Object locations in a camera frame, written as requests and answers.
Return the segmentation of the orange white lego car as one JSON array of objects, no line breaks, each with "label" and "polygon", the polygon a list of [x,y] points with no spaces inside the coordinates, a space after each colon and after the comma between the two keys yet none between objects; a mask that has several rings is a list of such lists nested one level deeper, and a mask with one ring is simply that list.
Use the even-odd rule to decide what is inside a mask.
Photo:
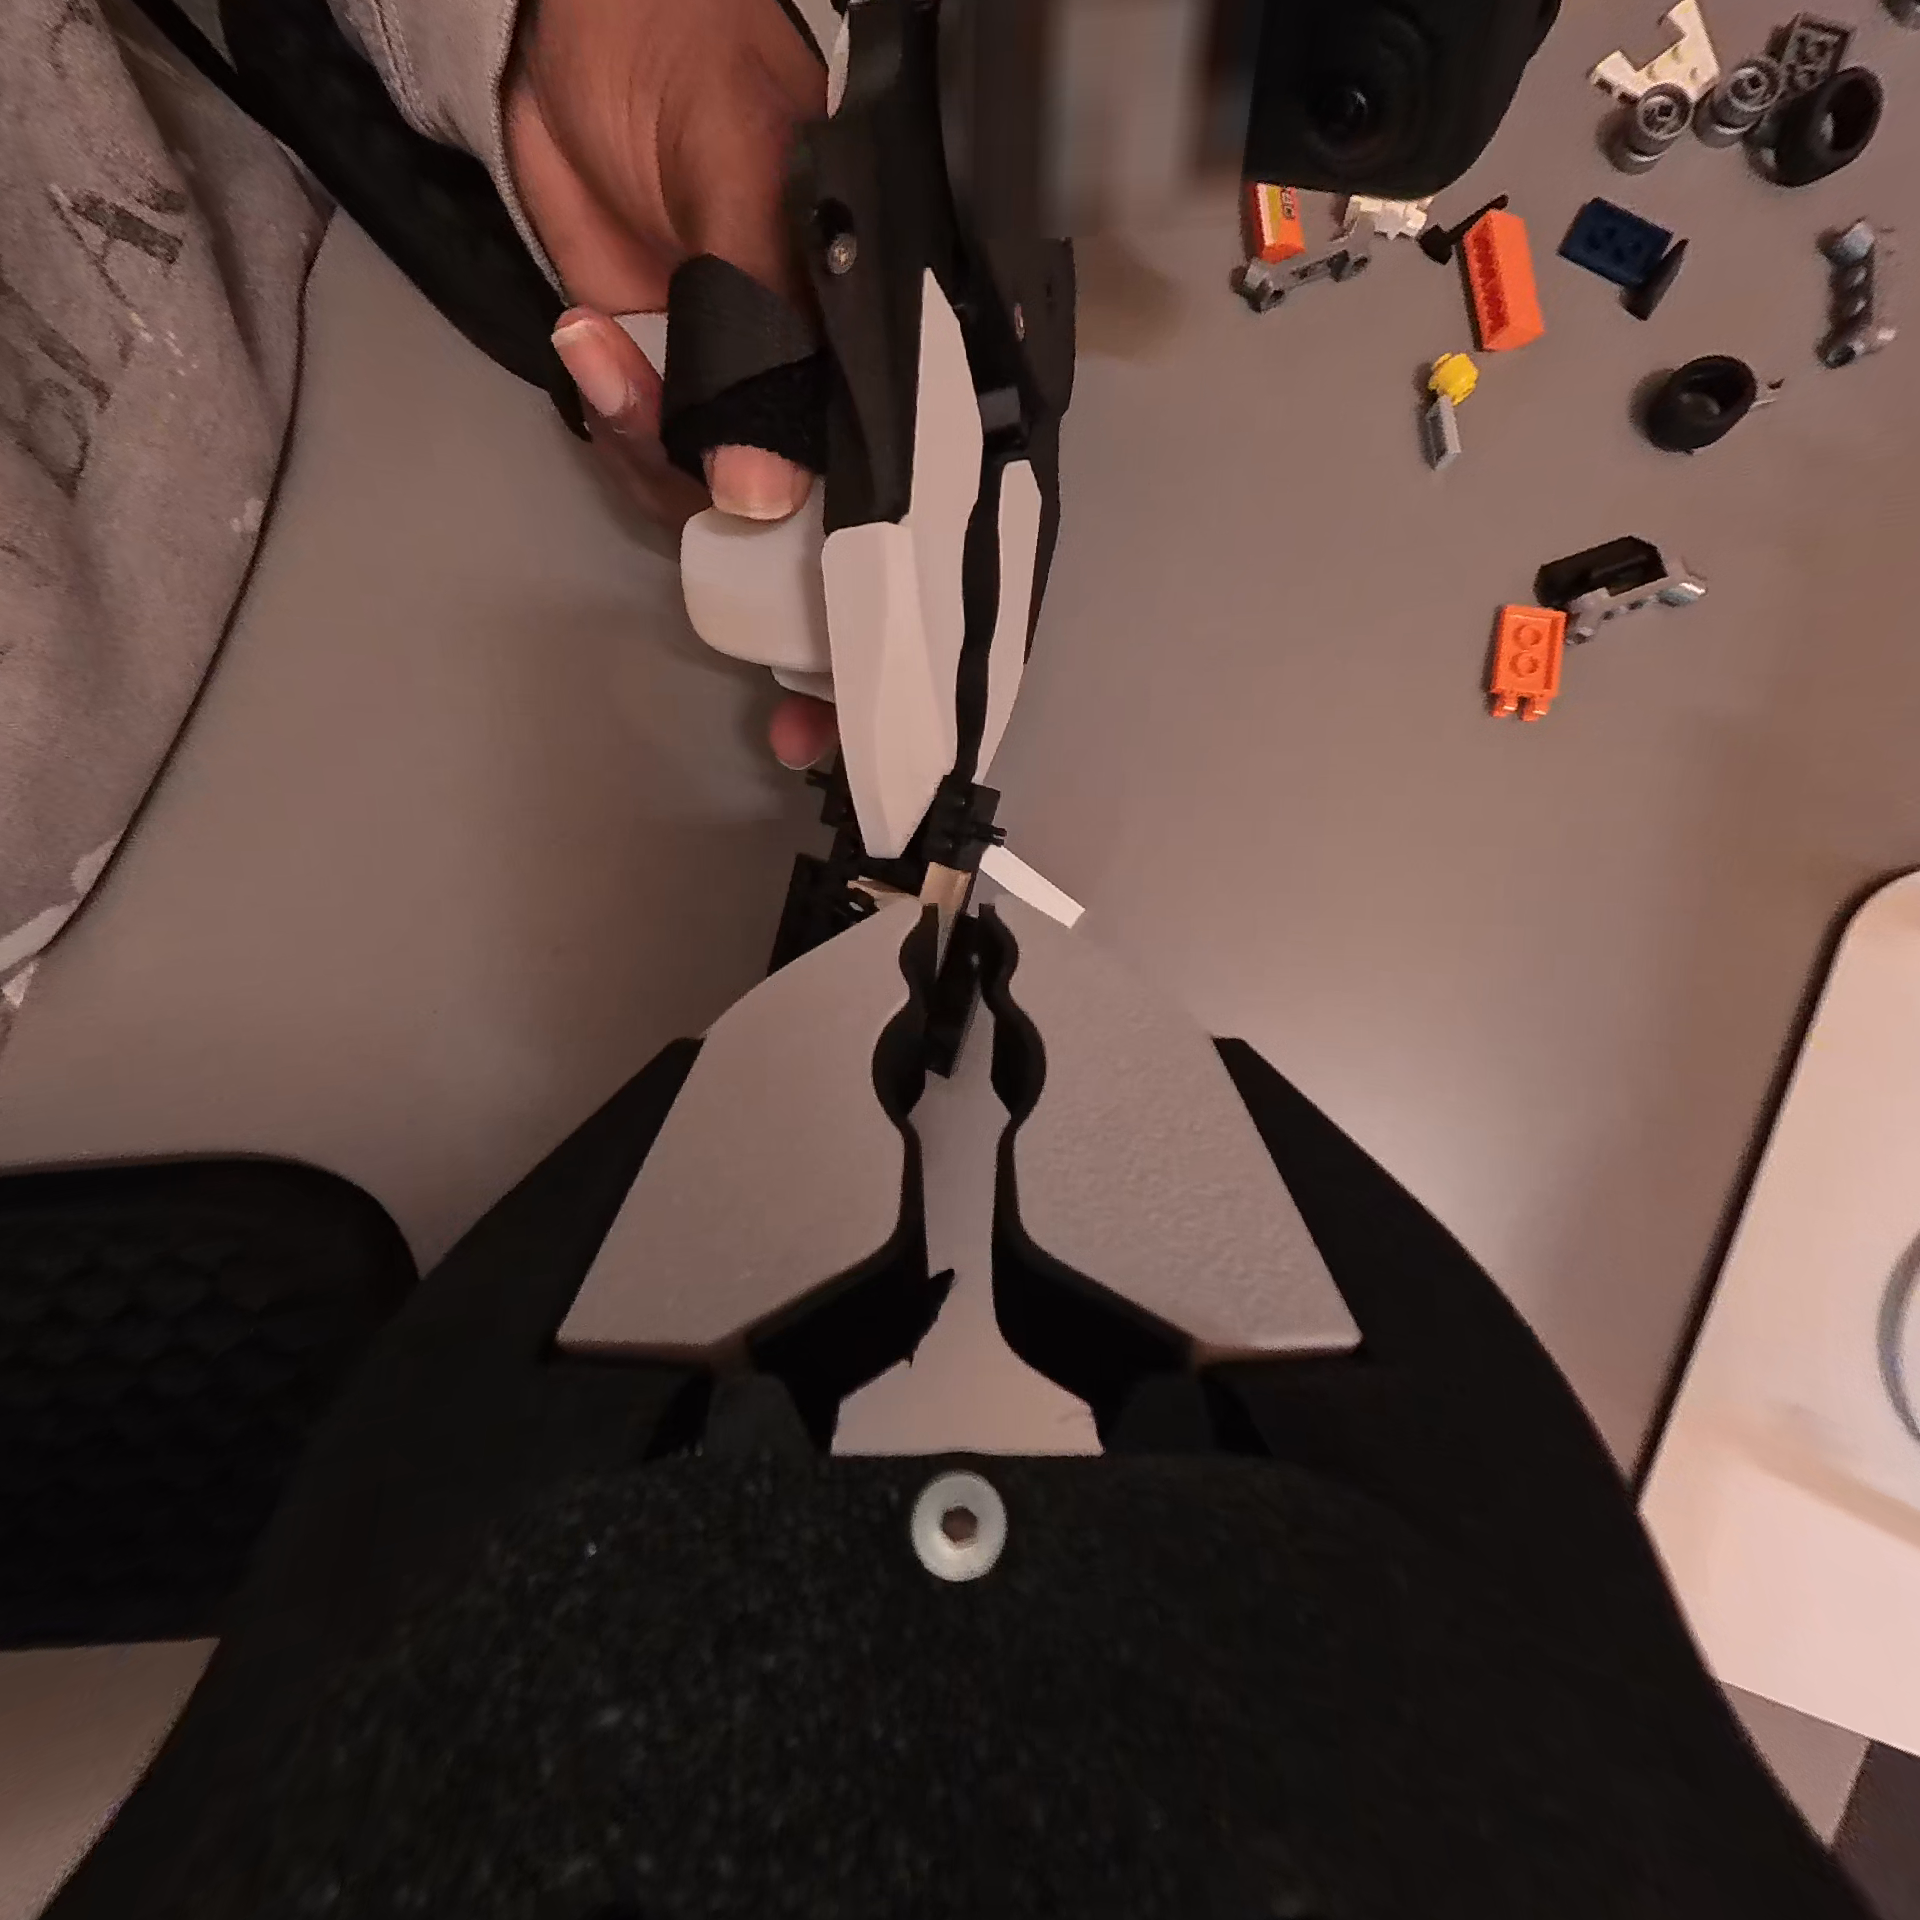
[{"label": "orange white lego car", "polygon": [[980,1002],[980,926],[974,891],[986,853],[1003,850],[997,793],[946,776],[905,853],[880,857],[863,836],[840,760],[804,772],[822,794],[827,855],[798,855],[781,907],[768,972],[822,947],[893,899],[920,899],[942,915],[942,958],[926,998],[924,1066],[952,1078]]}]

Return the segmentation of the white long lego piece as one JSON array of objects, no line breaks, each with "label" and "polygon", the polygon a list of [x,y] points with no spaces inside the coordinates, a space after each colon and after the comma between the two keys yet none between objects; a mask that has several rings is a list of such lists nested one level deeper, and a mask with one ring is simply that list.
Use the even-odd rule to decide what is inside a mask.
[{"label": "white long lego piece", "polygon": [[920,885],[920,900],[952,921],[969,909],[983,880],[1066,929],[1074,929],[1084,919],[1087,909],[1074,899],[996,838],[969,845],[958,863],[931,860]]}]

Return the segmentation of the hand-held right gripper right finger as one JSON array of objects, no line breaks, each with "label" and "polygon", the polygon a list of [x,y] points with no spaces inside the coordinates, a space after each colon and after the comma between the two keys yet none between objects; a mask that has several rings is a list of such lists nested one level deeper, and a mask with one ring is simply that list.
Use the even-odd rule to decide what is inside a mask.
[{"label": "hand-held right gripper right finger", "polygon": [[997,1332],[1091,1412],[1219,1366],[1347,1357],[1355,1318],[1214,1041],[1082,936],[985,907],[1005,1110]]}]

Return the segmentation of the white book stand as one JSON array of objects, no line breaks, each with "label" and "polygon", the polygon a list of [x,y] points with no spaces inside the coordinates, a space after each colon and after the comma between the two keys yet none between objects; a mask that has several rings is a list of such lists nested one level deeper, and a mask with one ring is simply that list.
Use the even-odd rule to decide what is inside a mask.
[{"label": "white book stand", "polygon": [[1917,877],[1832,956],[1640,1513],[1718,1681],[1917,1751]]}]

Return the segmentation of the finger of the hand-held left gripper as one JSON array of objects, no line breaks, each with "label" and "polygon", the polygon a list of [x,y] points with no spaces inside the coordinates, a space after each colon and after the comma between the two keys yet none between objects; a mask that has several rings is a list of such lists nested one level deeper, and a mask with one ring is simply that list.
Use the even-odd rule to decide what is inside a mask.
[{"label": "finger of the hand-held left gripper", "polygon": [[861,838],[901,857],[958,760],[967,638],[974,378],[963,326],[922,291],[906,513],[826,541],[826,612],[838,747]]},{"label": "finger of the hand-held left gripper", "polygon": [[1029,460],[1000,471],[994,521],[996,589],[986,650],[985,717],[971,781],[986,786],[1013,720],[1027,664],[1034,592],[1044,522],[1044,493]]}]

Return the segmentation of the blue lego piece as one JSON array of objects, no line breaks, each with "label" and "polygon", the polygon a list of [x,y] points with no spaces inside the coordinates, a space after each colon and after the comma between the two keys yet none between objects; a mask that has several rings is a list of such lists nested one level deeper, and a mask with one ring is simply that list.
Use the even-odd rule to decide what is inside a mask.
[{"label": "blue lego piece", "polygon": [[1648,322],[1682,275],[1691,240],[1609,200],[1589,200],[1575,213],[1557,258],[1619,293],[1632,319]]}]

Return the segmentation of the black textured pad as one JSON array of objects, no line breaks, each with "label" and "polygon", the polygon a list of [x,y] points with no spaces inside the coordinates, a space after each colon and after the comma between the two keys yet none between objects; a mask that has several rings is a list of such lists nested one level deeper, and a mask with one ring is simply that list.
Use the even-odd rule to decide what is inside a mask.
[{"label": "black textured pad", "polygon": [[287,1159],[3,1178],[3,1648],[210,1639],[342,1381],[418,1286]]}]

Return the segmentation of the black lego tire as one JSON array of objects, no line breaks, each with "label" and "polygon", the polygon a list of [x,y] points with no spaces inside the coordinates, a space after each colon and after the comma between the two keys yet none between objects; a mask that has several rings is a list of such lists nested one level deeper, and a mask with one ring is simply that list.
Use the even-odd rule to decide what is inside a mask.
[{"label": "black lego tire", "polygon": [[1783,395],[1785,378],[1764,377],[1741,356],[1699,354],[1645,386],[1640,432],[1652,449],[1692,459]]},{"label": "black lego tire", "polygon": [[1834,178],[1872,144],[1883,112],[1879,75],[1861,65],[1840,67],[1785,102],[1764,146],[1764,178],[1783,189]]}]

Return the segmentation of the person's left forearm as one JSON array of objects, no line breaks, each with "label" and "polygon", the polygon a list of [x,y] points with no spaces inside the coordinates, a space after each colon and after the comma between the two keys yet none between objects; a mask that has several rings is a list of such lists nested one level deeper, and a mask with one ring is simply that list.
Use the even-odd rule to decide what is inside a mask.
[{"label": "person's left forearm", "polygon": [[505,92],[523,2],[324,2],[418,133],[475,159],[515,227]]}]

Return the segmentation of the grey bumpy lego piece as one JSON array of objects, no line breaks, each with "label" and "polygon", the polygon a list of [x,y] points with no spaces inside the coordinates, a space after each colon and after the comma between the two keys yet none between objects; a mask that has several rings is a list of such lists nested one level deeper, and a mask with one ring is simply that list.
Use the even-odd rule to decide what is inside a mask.
[{"label": "grey bumpy lego piece", "polygon": [[1818,250],[1828,263],[1828,334],[1821,365],[1838,372],[1881,354],[1897,330],[1884,322],[1881,302],[1883,238],[1869,219],[1825,232]]}]

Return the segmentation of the person's left hand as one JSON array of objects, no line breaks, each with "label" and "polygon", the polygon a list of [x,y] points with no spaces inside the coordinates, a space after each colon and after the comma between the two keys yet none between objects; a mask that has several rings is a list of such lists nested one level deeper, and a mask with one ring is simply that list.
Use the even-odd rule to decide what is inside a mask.
[{"label": "person's left hand", "polygon": [[791,515],[800,468],[723,446],[690,480],[660,448],[660,374],[617,324],[661,313],[683,260],[714,254],[794,306],[788,159],[826,107],[826,69],[764,2],[524,4],[499,94],[505,154],[568,310],[551,343],[590,446],[641,512]]}]

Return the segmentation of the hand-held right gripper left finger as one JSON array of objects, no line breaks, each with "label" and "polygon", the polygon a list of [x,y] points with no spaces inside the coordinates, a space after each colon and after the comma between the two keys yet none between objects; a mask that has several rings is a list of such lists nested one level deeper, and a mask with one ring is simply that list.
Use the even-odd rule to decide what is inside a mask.
[{"label": "hand-held right gripper left finger", "polygon": [[920,900],[880,907],[709,1024],[564,1354],[768,1374],[798,1405],[913,1358],[952,1286],[928,1265],[913,1128],[940,931]]}]

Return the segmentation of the orange lego plate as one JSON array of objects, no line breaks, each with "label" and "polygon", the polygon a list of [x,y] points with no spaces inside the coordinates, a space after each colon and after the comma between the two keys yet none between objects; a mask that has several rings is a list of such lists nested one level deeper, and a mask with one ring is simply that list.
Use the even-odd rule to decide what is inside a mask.
[{"label": "orange lego plate", "polygon": [[1567,612],[1506,605],[1493,625],[1486,708],[1493,720],[1545,721],[1567,667]]}]

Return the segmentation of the orange long lego piece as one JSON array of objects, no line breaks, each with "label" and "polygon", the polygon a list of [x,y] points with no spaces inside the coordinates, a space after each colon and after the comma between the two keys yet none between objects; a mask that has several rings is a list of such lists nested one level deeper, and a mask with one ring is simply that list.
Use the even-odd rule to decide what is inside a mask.
[{"label": "orange long lego piece", "polygon": [[1489,208],[1462,232],[1458,252],[1477,347],[1504,354],[1537,343],[1546,322],[1524,219]]}]

